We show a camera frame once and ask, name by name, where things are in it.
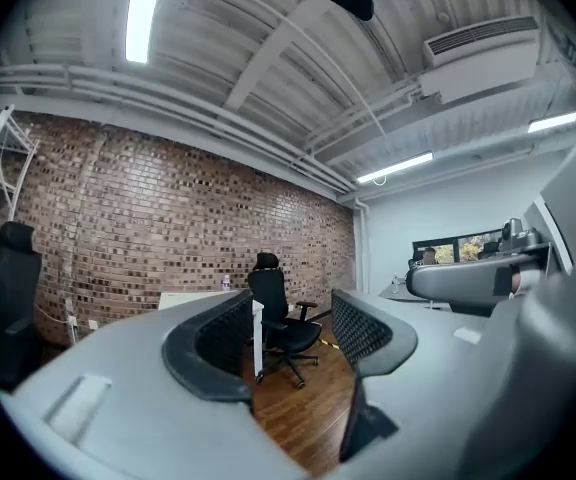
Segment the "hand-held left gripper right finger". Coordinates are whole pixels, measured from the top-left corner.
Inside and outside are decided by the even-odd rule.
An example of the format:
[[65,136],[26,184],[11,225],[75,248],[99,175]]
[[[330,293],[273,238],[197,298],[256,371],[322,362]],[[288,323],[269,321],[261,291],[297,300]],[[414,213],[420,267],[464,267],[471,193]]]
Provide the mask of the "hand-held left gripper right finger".
[[331,479],[486,479],[473,368],[487,318],[336,289],[332,327],[355,374]]

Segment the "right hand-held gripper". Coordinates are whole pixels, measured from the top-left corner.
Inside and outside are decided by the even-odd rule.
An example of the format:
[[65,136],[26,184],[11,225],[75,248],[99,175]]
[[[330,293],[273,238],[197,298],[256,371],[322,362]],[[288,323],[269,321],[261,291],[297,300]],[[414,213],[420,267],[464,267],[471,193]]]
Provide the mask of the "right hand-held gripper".
[[550,242],[539,230],[511,218],[496,241],[484,244],[479,261],[415,267],[407,275],[407,288],[420,298],[447,303],[452,310],[492,310],[531,291],[545,277],[539,260],[549,253]]

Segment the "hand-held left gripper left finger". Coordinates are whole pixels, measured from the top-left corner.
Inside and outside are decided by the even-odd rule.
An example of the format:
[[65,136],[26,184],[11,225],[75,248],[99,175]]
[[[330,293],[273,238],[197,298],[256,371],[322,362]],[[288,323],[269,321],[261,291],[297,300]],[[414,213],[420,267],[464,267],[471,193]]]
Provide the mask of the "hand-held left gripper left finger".
[[304,479],[256,422],[241,376],[249,291],[122,319],[0,404],[65,479]]

